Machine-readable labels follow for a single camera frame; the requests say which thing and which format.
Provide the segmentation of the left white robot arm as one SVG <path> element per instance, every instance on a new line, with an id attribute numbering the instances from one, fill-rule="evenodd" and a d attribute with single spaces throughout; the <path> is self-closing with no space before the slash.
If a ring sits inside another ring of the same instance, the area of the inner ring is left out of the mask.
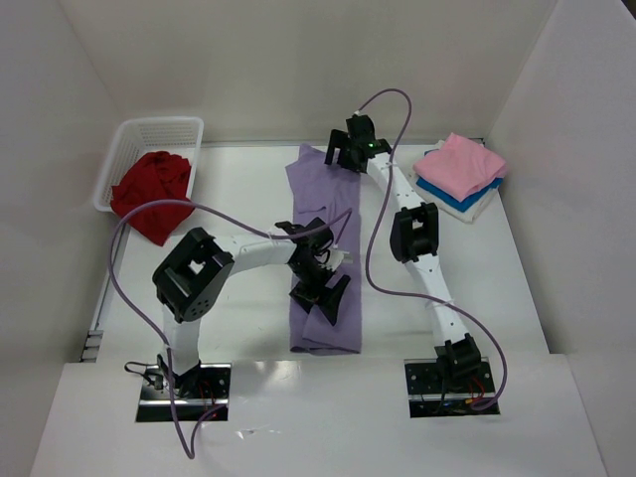
<path id="1" fill-rule="evenodd" d="M 338 322 L 340 305 L 352 278 L 337 268 L 344 254 L 319 218 L 302 226 L 274 225 L 284 239 L 243 234 L 215 238 L 202 228 L 190 230 L 152 276 L 162 305 L 162 332 L 168 343 L 158 355 L 165 382 L 179 397 L 191 397 L 201 380 L 201 321 L 233 275 L 267 265 L 286 265 L 296 277 L 289 295 L 305 312 L 318 311 Z"/>

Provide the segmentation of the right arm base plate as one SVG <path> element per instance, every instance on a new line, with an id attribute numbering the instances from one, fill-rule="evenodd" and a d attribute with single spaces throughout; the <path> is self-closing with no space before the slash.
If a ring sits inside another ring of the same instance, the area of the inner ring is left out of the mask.
<path id="1" fill-rule="evenodd" d="M 408 409 L 411 418 L 463 417 L 498 415 L 497 403 L 483 410 L 474 409 L 485 404 L 496 393 L 487 359 L 483 359 L 475 377 L 461 384 L 443 382 L 436 362 L 432 359 L 406 360 L 404 363 Z"/>

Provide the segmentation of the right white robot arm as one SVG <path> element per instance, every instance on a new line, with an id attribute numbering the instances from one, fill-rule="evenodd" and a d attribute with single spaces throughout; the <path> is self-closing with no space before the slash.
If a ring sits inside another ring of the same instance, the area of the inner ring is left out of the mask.
<path id="1" fill-rule="evenodd" d="M 435 305 L 430 316 L 440 385 L 447 393 L 457 393 L 477 377 L 482 356 L 441 271 L 438 209 L 414 190 L 394 162 L 387 140 L 376 137 L 367 115 L 356 112 L 346 125 L 345 131 L 331 131 L 325 163 L 367 174 L 385 192 L 381 210 L 394 212 L 392 255 L 404 265 L 417 292 Z"/>

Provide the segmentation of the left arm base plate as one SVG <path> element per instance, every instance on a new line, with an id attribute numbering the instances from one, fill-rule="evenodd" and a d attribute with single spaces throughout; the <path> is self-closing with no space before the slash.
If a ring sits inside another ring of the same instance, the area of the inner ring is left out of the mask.
<path id="1" fill-rule="evenodd" d="M 142 377 L 135 421 L 140 423 L 168 422 L 172 420 L 169 383 L 157 365 L 127 371 Z M 230 364 L 202 364 L 200 372 L 183 391 L 175 388 L 176 415 L 180 421 L 195 422 L 206 412 L 212 421 L 227 421 L 232 366 Z"/>

